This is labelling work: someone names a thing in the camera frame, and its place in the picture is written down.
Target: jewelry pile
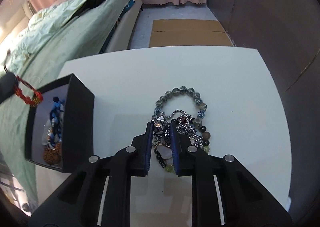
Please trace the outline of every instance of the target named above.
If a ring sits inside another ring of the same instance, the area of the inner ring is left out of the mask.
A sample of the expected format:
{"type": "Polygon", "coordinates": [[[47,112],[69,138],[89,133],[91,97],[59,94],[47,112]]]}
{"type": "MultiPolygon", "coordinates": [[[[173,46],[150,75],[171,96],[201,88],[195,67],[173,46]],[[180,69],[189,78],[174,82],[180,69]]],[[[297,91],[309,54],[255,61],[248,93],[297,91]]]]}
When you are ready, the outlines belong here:
{"type": "Polygon", "coordinates": [[[167,120],[174,117],[176,113],[181,113],[178,119],[172,119],[171,122],[177,122],[177,131],[179,134],[187,135],[190,138],[190,142],[193,146],[203,149],[205,152],[209,152],[209,139],[210,133],[207,132],[207,128],[202,125],[202,119],[205,116],[207,105],[202,102],[200,93],[195,92],[193,88],[187,89],[185,86],[180,88],[174,88],[172,91],[168,90],[163,96],[156,101],[156,108],[154,114],[151,117],[151,123],[153,124],[153,146],[154,152],[159,164],[167,172],[173,172],[173,160],[171,152],[171,140],[170,140],[170,127],[167,120]],[[175,110],[170,116],[166,116],[162,107],[167,100],[173,96],[185,95],[192,97],[196,106],[199,107],[197,118],[187,114],[183,110],[175,110]]]}

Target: gray wall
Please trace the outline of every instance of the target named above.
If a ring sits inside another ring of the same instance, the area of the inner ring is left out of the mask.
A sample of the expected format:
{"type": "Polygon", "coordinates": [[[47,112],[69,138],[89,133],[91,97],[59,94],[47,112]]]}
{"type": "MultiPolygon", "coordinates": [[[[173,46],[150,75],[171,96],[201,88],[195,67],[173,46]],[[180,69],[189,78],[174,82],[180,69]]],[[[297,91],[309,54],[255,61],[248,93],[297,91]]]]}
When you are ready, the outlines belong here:
{"type": "Polygon", "coordinates": [[[208,0],[208,7],[237,46],[258,49],[276,83],[292,146],[289,212],[302,224],[320,191],[320,56],[313,62],[320,49],[320,5],[317,0],[208,0]]]}

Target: black box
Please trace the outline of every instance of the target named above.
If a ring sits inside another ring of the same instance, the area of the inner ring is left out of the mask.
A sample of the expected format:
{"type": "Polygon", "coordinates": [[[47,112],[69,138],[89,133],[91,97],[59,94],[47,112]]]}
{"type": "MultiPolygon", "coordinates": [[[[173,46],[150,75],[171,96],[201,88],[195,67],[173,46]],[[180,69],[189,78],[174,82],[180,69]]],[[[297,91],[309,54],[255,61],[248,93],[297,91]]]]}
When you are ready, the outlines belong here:
{"type": "Polygon", "coordinates": [[[42,93],[44,101],[36,107],[30,107],[29,110],[25,135],[25,159],[39,166],[72,173],[93,155],[94,95],[74,74],[55,80],[38,90],[42,93]],[[43,132],[46,121],[49,121],[49,113],[54,103],[53,96],[65,98],[65,105],[61,161],[51,166],[43,159],[45,149],[43,132]]]}

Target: blue fabric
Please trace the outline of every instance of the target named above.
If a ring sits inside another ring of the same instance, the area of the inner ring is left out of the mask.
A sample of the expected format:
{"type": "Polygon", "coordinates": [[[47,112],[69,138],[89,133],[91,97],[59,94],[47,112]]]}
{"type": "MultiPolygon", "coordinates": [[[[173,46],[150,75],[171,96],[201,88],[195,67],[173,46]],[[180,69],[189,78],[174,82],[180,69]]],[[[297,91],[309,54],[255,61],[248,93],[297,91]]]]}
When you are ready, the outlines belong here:
{"type": "Polygon", "coordinates": [[[111,32],[109,33],[107,39],[105,40],[105,42],[104,42],[99,54],[103,54],[103,53],[106,52],[108,44],[109,44],[113,34],[115,33],[115,30],[116,30],[121,18],[124,16],[125,13],[127,13],[130,10],[130,8],[134,5],[135,2],[136,2],[136,0],[130,0],[129,3],[124,7],[124,9],[122,10],[122,12],[121,12],[116,24],[113,26],[111,32]]]}

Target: open jewelry box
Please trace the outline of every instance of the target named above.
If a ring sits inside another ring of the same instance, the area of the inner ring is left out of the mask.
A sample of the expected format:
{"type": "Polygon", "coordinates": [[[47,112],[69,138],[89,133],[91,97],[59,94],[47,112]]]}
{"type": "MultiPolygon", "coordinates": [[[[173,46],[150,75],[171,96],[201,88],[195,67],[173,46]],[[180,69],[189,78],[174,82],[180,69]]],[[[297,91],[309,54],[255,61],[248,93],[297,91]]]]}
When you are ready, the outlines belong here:
{"type": "Polygon", "coordinates": [[[94,95],[74,74],[55,80],[38,91],[44,100],[29,110],[25,159],[39,166],[72,173],[93,155],[94,95]],[[59,100],[60,128],[59,134],[53,137],[55,142],[52,146],[48,139],[53,128],[49,116],[52,116],[53,107],[58,105],[54,100],[59,100]],[[58,160],[48,164],[48,157],[52,156],[58,157],[58,160]]]}

